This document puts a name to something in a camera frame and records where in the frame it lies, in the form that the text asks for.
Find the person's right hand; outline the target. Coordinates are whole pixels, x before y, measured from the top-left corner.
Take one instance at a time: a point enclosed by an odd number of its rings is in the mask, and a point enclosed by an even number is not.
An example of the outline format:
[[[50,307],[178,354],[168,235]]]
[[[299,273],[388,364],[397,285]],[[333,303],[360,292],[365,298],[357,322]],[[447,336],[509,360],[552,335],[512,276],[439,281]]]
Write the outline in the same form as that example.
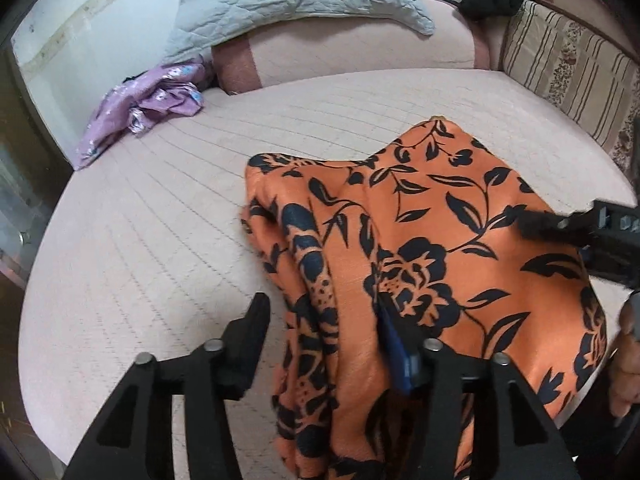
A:
[[[616,418],[625,417],[632,406],[639,403],[639,341],[634,338],[633,330],[622,330],[618,335],[608,377],[610,412]]]

